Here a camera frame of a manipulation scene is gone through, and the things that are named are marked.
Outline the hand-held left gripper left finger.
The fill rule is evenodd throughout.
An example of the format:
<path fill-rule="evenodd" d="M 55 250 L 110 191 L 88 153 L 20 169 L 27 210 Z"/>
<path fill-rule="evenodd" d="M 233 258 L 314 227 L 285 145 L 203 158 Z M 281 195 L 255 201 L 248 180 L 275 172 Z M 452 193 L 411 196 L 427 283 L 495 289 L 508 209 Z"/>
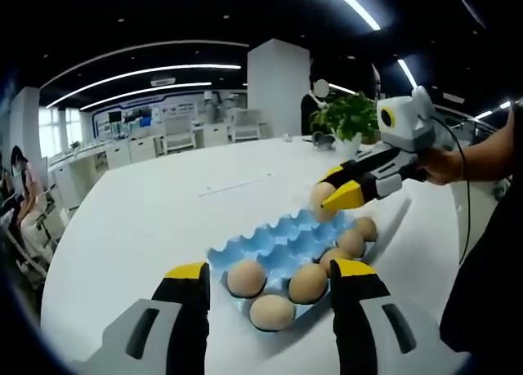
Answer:
<path fill-rule="evenodd" d="M 208 263 L 167 272 L 150 299 L 140 299 L 102 333 L 101 346 L 74 361 L 75 374 L 203 374 L 209 334 Z"/>

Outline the person's right hand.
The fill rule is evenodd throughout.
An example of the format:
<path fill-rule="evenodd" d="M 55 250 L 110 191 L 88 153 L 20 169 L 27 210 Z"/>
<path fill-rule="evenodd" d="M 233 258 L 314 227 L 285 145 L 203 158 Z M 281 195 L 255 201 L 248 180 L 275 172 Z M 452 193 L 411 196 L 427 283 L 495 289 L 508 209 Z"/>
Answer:
<path fill-rule="evenodd" d="M 434 185 L 447 185 L 463 179 L 463 157 L 459 152 L 430 149 L 418 160 L 427 172 L 426 180 Z"/>

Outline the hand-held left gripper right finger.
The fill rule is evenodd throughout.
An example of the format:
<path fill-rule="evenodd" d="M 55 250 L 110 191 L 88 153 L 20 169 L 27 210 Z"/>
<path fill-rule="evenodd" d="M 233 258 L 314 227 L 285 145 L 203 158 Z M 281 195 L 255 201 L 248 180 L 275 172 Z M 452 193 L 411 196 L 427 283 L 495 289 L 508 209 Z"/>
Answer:
<path fill-rule="evenodd" d="M 360 261 L 330 262 L 331 302 L 341 374 L 452 374 L 454 352 L 437 322 L 392 295 Z"/>

